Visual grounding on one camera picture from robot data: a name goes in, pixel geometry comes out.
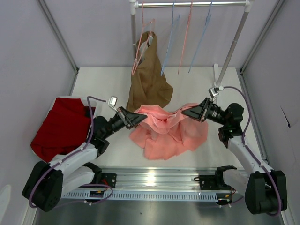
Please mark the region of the pink pleated skirt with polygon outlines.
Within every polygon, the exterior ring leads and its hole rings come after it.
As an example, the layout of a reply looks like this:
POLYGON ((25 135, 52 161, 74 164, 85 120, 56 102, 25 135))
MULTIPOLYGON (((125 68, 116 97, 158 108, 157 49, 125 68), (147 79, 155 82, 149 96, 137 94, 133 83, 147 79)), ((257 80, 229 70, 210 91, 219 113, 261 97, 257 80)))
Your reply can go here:
POLYGON ((158 105, 142 105, 135 113, 147 116, 130 134, 130 139, 148 160, 168 160, 187 150, 195 151, 208 137, 209 125, 198 122, 182 111, 196 104, 185 104, 169 112, 158 105))

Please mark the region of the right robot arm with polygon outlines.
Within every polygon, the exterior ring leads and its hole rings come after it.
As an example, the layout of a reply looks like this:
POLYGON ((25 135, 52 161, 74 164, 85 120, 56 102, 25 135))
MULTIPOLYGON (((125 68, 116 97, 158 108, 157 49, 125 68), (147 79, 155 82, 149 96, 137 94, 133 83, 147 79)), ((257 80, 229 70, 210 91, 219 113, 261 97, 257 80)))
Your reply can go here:
POLYGON ((222 110, 209 98, 200 104, 182 111, 182 114, 199 122, 211 120, 221 125, 218 137, 223 145, 235 155, 247 175, 234 166, 222 166, 216 170, 214 184, 219 189, 227 186, 244 197, 252 214, 266 213, 276 216, 287 209, 286 176, 275 171, 250 149, 241 128, 244 108, 231 103, 222 110))

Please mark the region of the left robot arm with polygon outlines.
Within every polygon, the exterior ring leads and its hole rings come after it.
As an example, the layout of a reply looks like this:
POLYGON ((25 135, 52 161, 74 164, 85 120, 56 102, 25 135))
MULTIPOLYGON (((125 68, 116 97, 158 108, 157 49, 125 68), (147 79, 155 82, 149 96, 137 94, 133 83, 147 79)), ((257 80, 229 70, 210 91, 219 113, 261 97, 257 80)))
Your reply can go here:
POLYGON ((39 161, 22 191, 31 208, 49 212, 60 199, 79 187, 113 188, 102 182, 102 169, 92 163, 109 146, 107 140, 122 128, 131 129, 147 119, 147 115, 134 113, 119 107, 116 114, 107 120, 95 117, 91 122, 88 139, 65 156, 46 163, 39 161))

